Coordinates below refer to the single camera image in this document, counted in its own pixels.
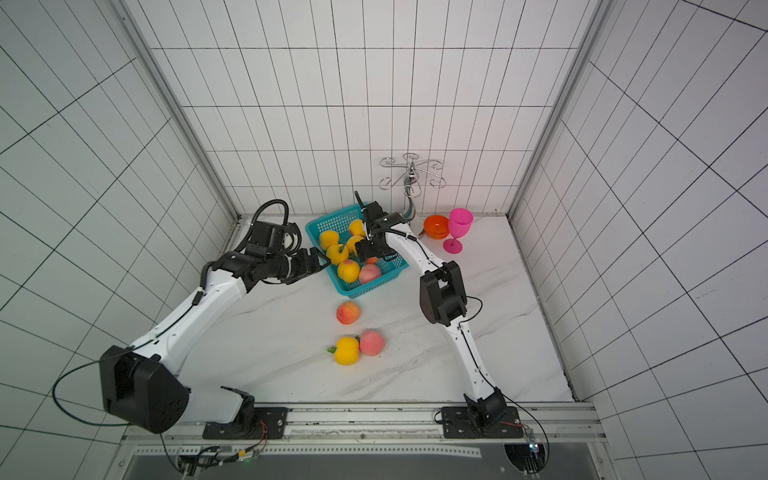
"tile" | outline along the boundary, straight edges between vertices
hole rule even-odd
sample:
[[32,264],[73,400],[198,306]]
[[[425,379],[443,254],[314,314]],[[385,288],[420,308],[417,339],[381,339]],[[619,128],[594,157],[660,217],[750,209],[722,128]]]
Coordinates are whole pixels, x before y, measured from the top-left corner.
[[590,14],[591,10],[588,8],[588,0],[556,4],[547,27],[544,43],[541,46],[545,48],[570,47],[579,26],[577,19],[581,19],[583,22],[582,15],[589,16]]
[[181,271],[186,259],[161,228],[152,233],[146,248],[171,275],[177,275]]
[[683,286],[691,289],[760,245],[766,236],[765,216],[734,195],[670,248],[664,260]]
[[629,200],[643,180],[651,173],[661,159],[675,145],[674,138],[663,128],[656,127],[650,137],[643,143],[626,168],[619,173],[618,179],[612,185],[616,197],[622,203]]
[[587,345],[581,329],[576,329],[560,345],[563,349],[566,365],[571,369],[592,356],[592,352],[589,350],[589,345]]
[[159,265],[158,260],[147,250],[142,250],[139,253],[129,271],[160,299],[164,299],[168,295],[174,284],[173,276]]
[[578,298],[586,292],[589,286],[598,278],[598,272],[594,268],[592,260],[586,255],[584,244],[578,238],[571,243],[554,266],[558,271],[560,278],[565,280],[571,275],[571,271],[575,270],[577,264],[579,265],[580,274],[572,277],[572,279],[568,281],[568,286],[566,286],[565,290],[566,293],[568,293],[568,296],[575,295],[573,296],[573,301],[578,301]]
[[128,133],[131,128],[104,90],[101,87],[94,88],[80,98],[78,103],[123,159],[128,162],[133,160],[141,150],[141,142],[132,132]]
[[[87,422],[101,423],[104,421],[104,411],[89,409],[70,402],[62,402],[72,415],[76,415]],[[81,439],[92,439],[96,436],[97,426],[85,425],[66,416],[53,403],[51,397],[46,397],[42,405],[35,413],[35,417],[29,422],[30,430],[57,433],[59,435],[71,435]]]
[[449,5],[445,24],[445,48],[464,47],[471,7],[472,2],[467,0],[459,0],[453,6]]
[[548,105],[566,50],[540,50],[523,97],[524,105]]
[[45,394],[61,374],[72,352],[0,322],[0,359],[13,369],[0,370],[0,382]]
[[95,203],[94,198],[30,137],[3,152],[0,167],[73,225]]
[[137,240],[142,243],[149,240],[156,223],[120,182],[110,187],[99,204]]
[[597,172],[594,172],[594,168],[592,168],[592,171],[592,176],[584,184],[584,188],[578,194],[573,204],[568,207],[563,202],[566,210],[568,210],[568,217],[571,218],[571,222],[573,222],[576,230],[582,229],[609,191],[608,185],[605,184],[605,181]]
[[768,368],[766,351],[768,323],[763,319],[723,338],[732,354],[747,372]]
[[659,478],[659,480],[690,478],[693,480],[707,476],[699,457],[692,452],[644,457],[638,458],[637,461],[647,478]]
[[648,369],[631,333],[625,333],[594,354],[600,374],[607,386],[615,385]]
[[48,257],[51,249],[29,232],[0,215],[0,266],[9,280],[24,283]]
[[642,54],[643,61],[625,89],[630,97],[642,96],[697,10],[698,8],[690,3],[678,3],[674,6],[669,17],[664,20],[664,26],[654,39],[650,50]]
[[652,117],[664,116],[730,24],[729,18],[696,10],[640,98]]
[[[675,412],[667,401],[651,403],[639,409],[621,413],[619,418],[635,455],[658,455],[692,450],[685,432],[675,418]],[[659,425],[664,425],[664,435],[658,435]]]
[[593,352],[598,352],[629,330],[613,302],[605,303],[581,324],[581,329],[584,330],[584,336]]
[[611,447],[611,453],[613,453],[614,458],[634,457],[632,445],[629,443],[627,433],[624,431],[619,417],[612,416],[602,419],[601,424],[608,438],[608,444]]
[[458,76],[455,104],[478,105],[480,94],[491,60],[489,50],[473,51],[473,55],[465,55],[462,60],[462,70]]
[[439,1],[427,1],[417,5],[415,42],[417,48],[442,47],[448,9],[448,4]]
[[707,343],[654,367],[654,375],[666,396],[743,375],[744,371],[721,340]]
[[106,164],[64,118],[53,117],[35,130],[32,137],[93,197],[103,194],[114,181]]
[[45,397],[39,393],[28,392],[26,390],[15,389],[11,386],[0,385],[0,405],[2,408],[2,417],[0,422],[3,425],[23,429],[27,426],[32,416],[37,412],[38,407]]
[[157,298],[156,295],[131,274],[125,276],[115,293],[150,319],[157,316],[157,312],[160,311],[160,307],[163,304],[163,300]]
[[767,122],[768,116],[760,115],[712,164],[712,169],[736,189],[768,164],[765,140],[760,136],[768,128]]
[[610,298],[611,295],[605,289],[603,282],[598,281],[592,283],[592,286],[589,287],[589,290],[584,292],[584,295],[582,295],[573,305],[574,315],[576,315],[579,324],[586,322],[590,317],[592,317],[592,315],[597,312],[603,305],[605,305]]
[[337,48],[361,48],[365,46],[362,33],[362,2],[341,0],[333,3],[334,25],[346,25],[346,28],[337,28]]
[[607,82],[600,95],[598,95],[598,99],[592,106],[584,124],[578,131],[571,129],[571,132],[576,135],[576,140],[584,151],[589,152],[592,149],[592,145],[598,139],[600,132],[608,123],[608,120],[610,120],[611,115],[623,96],[624,94],[621,90],[612,83]]
[[88,334],[83,339],[82,343],[77,349],[77,353],[91,359],[98,360],[101,355],[104,354],[111,346],[127,346],[126,343],[108,335],[105,332],[99,330],[99,328],[92,328],[88,331]]
[[739,465],[739,475],[744,478],[760,478],[765,473],[763,458],[767,452],[768,445],[709,450],[701,456],[701,462],[712,480],[731,478],[733,465]]
[[93,442],[85,454],[83,462],[74,480],[97,480],[106,476],[112,461],[118,453],[118,445],[112,445],[104,442]]
[[557,2],[547,0],[526,5],[523,8],[513,46],[516,48],[541,47],[556,4]]
[[762,318],[768,276],[761,265],[768,245],[747,254],[690,291],[691,298],[720,335]]
[[642,109],[632,111],[598,164],[598,171],[609,185],[616,183],[656,126],[656,121]]
[[761,35],[756,28],[738,22],[731,23],[661,119],[662,125],[672,134],[681,135],[746,57],[747,52],[760,40]]
[[680,137],[707,164],[715,161],[768,105],[765,88],[755,82],[766,61],[768,39],[763,36]]
[[629,85],[673,8],[674,4],[664,0],[651,0],[647,3],[611,70],[611,80],[620,88],[625,89]]
[[496,103],[499,105],[522,105],[523,95],[531,78],[531,73],[536,63],[537,51],[535,49],[512,49],[509,56],[509,65],[515,65],[517,74],[504,76],[502,87],[498,93]]
[[70,350],[78,348],[91,328],[90,323],[24,288],[0,310],[0,319]]
[[[16,25],[11,22],[11,19],[5,12],[0,13],[0,43],[2,43],[5,50],[5,53],[2,55],[4,64],[6,61],[9,61],[6,55],[12,58],[15,64],[13,68],[4,68],[4,71],[10,75],[9,78],[21,80],[22,77],[18,76],[21,72],[24,72],[23,75],[26,76],[22,84],[8,85],[6,88],[19,88],[21,91],[27,91],[32,96],[29,99],[25,98],[25,101],[29,101],[30,106],[36,104],[45,110],[49,108],[53,108],[55,111],[59,110],[74,99],[64,84],[61,83],[61,80],[48,67],[45,60],[35,51],[35,48],[16,28]],[[43,120],[44,118],[40,119],[37,124],[40,124]]]
[[509,134],[505,150],[533,150],[536,132],[543,125],[549,107],[520,107],[518,119]]
[[[592,160],[592,163],[599,166],[600,163],[605,158],[605,154],[607,151],[614,146],[614,143],[617,142],[617,136],[619,133],[624,129],[625,126],[627,126],[627,123],[630,124],[630,127],[633,123],[646,123],[650,124],[650,127],[648,128],[648,133],[650,133],[651,130],[656,126],[656,122],[650,119],[648,115],[644,116],[633,116],[635,112],[640,111],[642,112],[642,108],[638,108],[637,105],[632,101],[627,95],[624,95],[619,100],[619,103],[616,104],[616,108],[611,112],[611,116],[608,117],[608,122],[603,127],[602,131],[598,135],[598,138],[594,141],[594,144],[592,144],[592,148],[589,150],[589,158]],[[641,137],[641,135],[634,135],[630,136],[630,138],[638,138]],[[631,160],[632,155],[637,153],[637,149],[640,148],[641,143],[637,143],[636,145],[633,145],[631,142],[627,142],[627,138],[619,139],[618,143],[616,143],[617,147],[622,147],[624,149],[632,150],[632,147],[634,147],[634,151],[631,152],[631,155],[629,158],[626,158],[623,163],[618,162],[620,167],[613,166],[614,170],[617,169],[623,169],[624,166]],[[610,176],[606,179],[606,182],[609,184],[612,184],[614,182],[614,178],[610,178]]]
[[627,214],[619,210],[616,216],[589,246],[588,252],[598,272],[603,273],[641,235],[640,229]]
[[608,392],[619,412],[664,399],[664,393],[650,370],[612,386]]
[[75,97],[96,85],[97,81],[88,72],[80,54],[40,3],[7,2],[3,11]]
[[107,94],[109,101],[117,108],[120,116],[128,123],[128,127],[138,137],[141,144],[146,144],[153,136],[147,122],[141,117],[141,113],[136,108],[135,103],[128,97],[125,89],[116,77],[110,77],[104,80],[101,90]]
[[676,143],[624,204],[645,230],[704,172],[702,164]]
[[[237,96],[237,103],[241,105],[257,104],[256,92],[253,90],[253,84],[251,83],[240,50],[219,50],[219,53],[223,59],[224,67],[227,70],[229,81],[231,81],[235,95]],[[315,64],[317,64],[317,55],[314,55],[314,58]]]
[[768,169],[763,168],[755,177],[741,188],[741,194],[761,212],[768,212],[768,189],[766,179]]
[[640,464],[637,463],[636,458],[622,458],[616,460],[616,468],[621,473],[623,480],[645,480],[643,471],[640,470]]
[[566,339],[578,328],[576,315],[574,315],[573,311],[571,310],[560,316],[559,319],[553,320],[553,318],[555,318],[554,315],[550,315],[549,318],[550,321],[554,322],[554,334],[560,342]]
[[[94,205],[83,217],[83,220],[78,223],[78,231],[124,269],[131,266],[141,250],[141,244],[99,204]],[[88,250],[88,247],[76,244],[71,247],[71,251],[67,251],[65,247],[62,253],[69,256],[83,249]],[[116,269],[107,268],[104,270],[102,281],[109,280],[112,275],[110,272],[113,271]]]
[[768,28],[768,8],[759,0],[751,0],[744,5],[737,16],[742,22],[752,23],[760,28]]
[[24,225],[26,230],[51,247],[55,247],[71,229],[69,223],[2,170],[0,200],[5,216]]
[[0,304],[5,305],[19,288],[21,288],[19,285],[0,275]]
[[658,255],[645,236],[635,240],[616,261],[603,272],[602,279],[611,294],[616,294],[635,278]]
[[755,382],[755,385],[762,392],[763,396],[768,395],[768,369],[751,373],[750,378]]
[[86,322],[96,320],[111,295],[107,287],[58,253],[51,254],[25,287]]
[[652,366],[717,338],[687,295],[635,326],[632,333]]
[[394,8],[395,48],[410,48],[415,42],[416,5],[412,2],[395,0]]
[[[684,393],[669,400],[696,449],[761,443],[768,424],[768,403],[745,376]],[[728,408],[732,415],[719,415]],[[727,428],[732,435],[717,435]]]
[[711,170],[704,171],[645,232],[664,252],[725,201],[733,189]]
[[643,18],[648,3],[625,2],[620,8],[616,8],[617,12],[613,13],[616,15],[616,21],[608,30],[607,41],[595,62],[603,72],[613,71],[624,47],[632,39],[634,30]]
[[[90,444],[90,440],[24,432],[5,457],[0,466],[0,475],[7,478],[72,478]],[[50,462],[36,461],[40,449],[51,452]]]
[[582,364],[572,369],[571,380],[580,399],[585,399],[605,389],[594,358],[586,359]]

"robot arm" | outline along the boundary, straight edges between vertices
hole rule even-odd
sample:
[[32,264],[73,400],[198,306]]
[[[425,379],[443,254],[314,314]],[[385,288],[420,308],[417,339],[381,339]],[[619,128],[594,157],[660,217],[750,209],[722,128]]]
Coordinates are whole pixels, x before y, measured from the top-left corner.
[[[273,203],[286,209],[282,225],[257,220],[263,208]],[[472,423],[480,431],[494,425],[506,404],[491,383],[466,320],[459,319],[466,316],[467,296],[458,265],[430,252],[399,214],[383,212],[376,202],[360,204],[369,238],[358,243],[358,254],[363,260],[386,260],[400,253],[422,272],[419,303],[429,322],[441,324],[456,354]],[[243,242],[206,265],[197,291],[132,347],[113,346],[102,355],[104,410],[153,433],[165,432],[177,422],[215,422],[232,432],[252,431],[250,394],[228,387],[190,390],[176,377],[200,337],[258,282],[293,283],[329,265],[315,247],[307,251],[300,245],[301,233],[296,224],[287,223],[284,202],[272,200],[260,207]]]

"marble surface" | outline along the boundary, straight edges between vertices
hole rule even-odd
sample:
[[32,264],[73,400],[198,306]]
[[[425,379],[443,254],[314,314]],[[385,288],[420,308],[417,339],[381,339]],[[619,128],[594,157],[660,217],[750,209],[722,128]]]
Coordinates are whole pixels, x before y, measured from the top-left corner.
[[[292,217],[300,227],[312,217]],[[497,386],[512,399],[570,402],[571,392],[504,217],[478,217],[464,251],[425,244],[462,268],[468,295],[484,307],[472,332]],[[290,286],[260,283],[235,303],[193,348],[186,386],[232,386],[257,402],[461,402],[462,377],[440,325],[419,308],[419,272],[355,299],[360,319],[336,321],[339,295],[323,271]],[[470,299],[468,313],[479,303]],[[344,335],[377,329],[387,346],[377,357],[340,366],[326,349]]]

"teal basket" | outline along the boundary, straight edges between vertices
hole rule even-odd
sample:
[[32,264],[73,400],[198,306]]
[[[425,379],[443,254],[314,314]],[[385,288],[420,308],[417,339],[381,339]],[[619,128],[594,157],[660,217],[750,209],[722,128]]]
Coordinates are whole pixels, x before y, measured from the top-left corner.
[[[320,234],[326,230],[338,232],[339,243],[346,245],[347,240],[352,236],[349,234],[349,224],[357,219],[362,220],[362,211],[359,206],[352,205],[351,207],[337,210],[332,214],[327,214],[324,217],[309,222],[306,227],[304,227],[304,230],[306,230],[306,233],[310,236],[312,245],[318,249],[320,248]],[[361,285],[360,280],[357,280],[355,283],[347,283],[341,280],[336,273],[337,267],[335,265],[328,266],[326,271],[331,277],[331,281],[336,287],[337,292],[348,296],[349,298],[357,298],[365,292],[369,292],[379,285],[389,282],[397,277],[404,269],[408,268],[408,264],[400,255],[389,262],[379,260],[379,262],[376,263],[376,266],[380,268],[382,275],[365,285]]]

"black cable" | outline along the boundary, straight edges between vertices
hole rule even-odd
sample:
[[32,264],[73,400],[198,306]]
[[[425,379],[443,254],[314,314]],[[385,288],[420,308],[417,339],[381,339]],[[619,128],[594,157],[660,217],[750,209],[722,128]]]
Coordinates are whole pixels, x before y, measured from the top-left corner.
[[174,460],[170,457],[170,455],[168,455],[168,447],[165,446],[165,439],[163,439],[163,434],[162,433],[160,434],[160,441],[163,442],[163,450],[165,450],[165,458],[168,459],[168,461],[170,463],[170,466],[174,467],[174,470],[176,470],[177,472],[179,472],[179,473],[181,473],[183,475],[184,474],[184,470],[179,468],[178,465],[174,464]]
[[480,302],[480,308],[478,309],[478,311],[477,311],[477,312],[475,312],[475,315],[472,315],[472,316],[470,316],[468,319],[466,319],[466,320],[462,320],[461,322],[459,322],[459,323],[458,323],[459,325],[461,325],[462,323],[468,322],[469,320],[471,320],[471,319],[475,318],[475,317],[476,317],[477,315],[479,315],[479,314],[480,314],[480,312],[482,311],[482,300],[480,300],[480,299],[479,299],[478,297],[476,297],[476,296],[471,296],[471,295],[467,295],[466,297],[467,297],[467,298],[471,298],[471,299],[474,299],[474,300],[477,300],[477,301],[479,301],[479,302]]
[[73,368],[69,372],[66,372],[66,373],[62,374],[60,377],[58,377],[56,379],[56,381],[53,384],[53,388],[51,389],[51,398],[53,398],[53,403],[55,403],[56,406],[58,407],[58,409],[61,410],[66,416],[68,416],[69,418],[71,418],[73,420],[77,420],[80,423],[84,423],[85,425],[91,425],[91,426],[94,426],[94,427],[125,427],[125,426],[130,425],[130,423],[93,423],[93,422],[89,422],[88,420],[83,420],[83,419],[81,419],[81,418],[79,418],[79,417],[77,417],[75,415],[72,415],[70,412],[67,411],[67,409],[65,409],[63,406],[61,406],[61,403],[59,403],[58,398],[56,397],[56,387],[58,386],[58,383],[61,380],[65,379],[67,376],[71,375],[72,373],[77,372],[79,369],[84,369],[87,366],[91,366],[91,365],[94,365],[94,364],[100,363],[100,362],[105,362],[107,360],[116,359],[116,358],[118,358],[120,356],[125,355],[126,353],[130,353],[130,352],[133,352],[136,349],[140,349],[142,346],[149,345],[153,341],[154,340],[152,339],[152,340],[146,342],[143,345],[139,345],[137,347],[134,347],[132,349],[126,350],[124,352],[120,352],[117,355],[108,356],[105,359],[99,359],[99,360],[94,360],[93,362],[85,363],[84,365],[80,365],[79,367]]
[[168,330],[174,328],[174,325],[179,323],[181,321],[181,319],[183,319],[184,316],[187,315],[190,312],[190,310],[192,310],[193,306],[194,306],[194,304],[190,305],[190,307],[187,309],[186,312],[182,313],[181,316],[179,318],[175,319],[174,322],[172,324],[170,324],[165,330],[163,330],[162,332],[160,332],[157,335],[155,335],[155,338],[161,336],[162,334],[166,333]]
[[[476,297],[476,296],[469,296],[469,295],[467,295],[467,298],[472,298],[472,299],[478,300],[478,301],[480,302],[480,310],[482,310],[482,300],[480,300],[480,299],[479,299],[478,297]],[[477,311],[477,313],[475,313],[475,315],[471,316],[470,318],[468,318],[468,319],[466,319],[466,320],[462,320],[461,322],[459,322],[459,324],[461,324],[461,323],[464,323],[464,322],[468,322],[469,320],[471,320],[471,319],[475,318],[475,317],[478,315],[478,313],[480,313],[480,310],[478,310],[478,311]],[[538,424],[538,427],[541,429],[541,433],[543,433],[543,434],[544,434],[544,440],[545,440],[545,442],[546,442],[546,444],[547,444],[547,449],[546,449],[546,451],[545,451],[545,454],[546,454],[546,455],[545,455],[545,458],[544,458],[544,464],[543,464],[543,466],[541,467],[541,470],[543,470],[543,469],[544,469],[544,467],[545,467],[545,466],[547,466],[547,464],[549,463],[549,455],[550,455],[550,449],[549,449],[549,437],[547,436],[547,432],[544,430],[544,427],[543,427],[543,426],[541,426],[541,423],[538,421],[538,419],[537,419],[536,417],[534,417],[532,413],[530,413],[528,410],[526,410],[524,406],[520,405],[520,404],[519,404],[519,403],[517,403],[515,400],[513,400],[513,399],[510,399],[509,397],[507,397],[507,396],[506,396],[506,395],[505,395],[505,394],[504,394],[504,393],[503,393],[503,392],[502,392],[500,389],[498,389],[498,388],[497,388],[495,385],[493,385],[492,383],[490,383],[490,382],[488,381],[488,379],[486,379],[486,378],[485,378],[485,375],[483,375],[483,373],[482,373],[482,369],[481,369],[481,368],[480,368],[480,366],[478,365],[478,363],[477,363],[477,360],[475,360],[475,355],[474,355],[474,354],[472,354],[472,349],[470,349],[470,348],[469,348],[469,342],[467,341],[467,336],[464,334],[464,331],[463,331],[463,330],[459,329],[459,332],[461,332],[461,333],[462,333],[462,338],[464,339],[464,343],[466,343],[466,344],[467,344],[467,350],[469,351],[469,355],[470,355],[470,356],[471,356],[471,358],[472,358],[472,362],[475,364],[475,366],[476,366],[476,367],[478,367],[478,373],[480,373],[480,376],[482,377],[482,379],[483,379],[483,380],[485,380],[485,382],[486,382],[486,383],[488,383],[488,384],[489,384],[489,385],[490,385],[490,386],[491,386],[491,387],[492,387],[494,390],[498,390],[498,391],[499,391],[499,392],[502,394],[502,396],[503,396],[504,398],[506,398],[506,399],[507,399],[507,400],[509,400],[510,402],[514,403],[514,404],[515,404],[515,405],[516,405],[516,406],[517,406],[519,409],[521,409],[523,412],[527,413],[527,414],[528,414],[528,415],[529,415],[529,416],[530,416],[532,419],[534,419],[534,421],[535,421],[535,422]]]

